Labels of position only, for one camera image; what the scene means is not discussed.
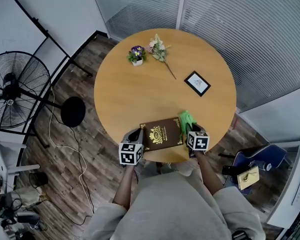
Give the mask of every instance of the green glove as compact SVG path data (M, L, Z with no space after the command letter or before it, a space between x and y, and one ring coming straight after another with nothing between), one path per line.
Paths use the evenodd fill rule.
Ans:
M187 134L186 133L186 124L188 123L192 129L192 123L197 123L197 121L194 119L194 117L188 112L188 110L183 111L180 115L180 123L181 123L181 134Z

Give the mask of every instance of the white pot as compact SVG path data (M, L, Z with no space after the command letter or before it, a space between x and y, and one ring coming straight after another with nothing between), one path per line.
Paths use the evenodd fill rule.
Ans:
M136 62L133 62L133 61L132 61L132 64L133 64L134 66L140 66L140 65L142 65L143 62L144 62L144 60L143 60L143 59L140 59L140 60L137 60Z

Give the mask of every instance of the yellow envelope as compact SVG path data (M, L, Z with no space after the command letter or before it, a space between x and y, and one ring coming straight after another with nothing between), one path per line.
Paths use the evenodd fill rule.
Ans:
M251 186L259 180L259 168L258 166L252 167L239 175L237 175L238 185L240 190Z

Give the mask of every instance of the wooden floor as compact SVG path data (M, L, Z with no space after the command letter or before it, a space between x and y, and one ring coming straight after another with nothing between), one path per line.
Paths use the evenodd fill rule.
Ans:
M80 150L85 158L87 170L84 174L89 187L94 207L112 201L123 169L119 165L118 145L114 143L102 127L94 105L94 84L98 68L107 53L113 48L113 43L107 38L97 36L79 54L76 61L93 73L92 78L75 68L69 66L66 72L53 88L55 101L62 104L71 96L81 97L86 105L86 115L82 124L74 128L76 138L80 142ZM27 149L23 152L22 165L40 164L40 171L48 176L49 183L44 186L44 192L53 203L61 208L73 221L81 224L86 215L91 215L87 197L79 182L81 168L79 154L69 148L55 147L49 139L50 111L42 109L35 121L35 127L42 139L50 144L43 149L35 137L27 141ZM75 149L78 144L73 132L66 126L59 124L53 117L51 122L51 138L59 146L70 146ZM232 161L219 157L219 153L236 154L243 148L265 144L265 140L251 127L238 117L234 117L232 124L224 138L211 151L207 153L214 170L221 175L224 165L231 165ZM136 171L142 171L140 164ZM267 175L261 175L261 179L253 186L253 192L247 199L259 211L262 218L266 218L270 209L275 204L283 186L289 176L287 165L271 170ZM29 186L28 173L21 173L17 179L16 187ZM82 230L88 224L88 217L82 226L75 225L48 201L37 206L42 221L46 224L46 231L35 231L38 240L72 240L74 236L80 236ZM274 239L280 232L279 228L264 224L268 239Z

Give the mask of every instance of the fan grille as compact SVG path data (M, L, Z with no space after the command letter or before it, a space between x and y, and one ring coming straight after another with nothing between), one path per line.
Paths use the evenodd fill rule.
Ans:
M0 54L0 128L14 128L30 120L39 103L21 94L12 105L2 98L4 77L14 73L21 89L37 96L44 96L50 87L50 75L46 66L35 56L21 51Z

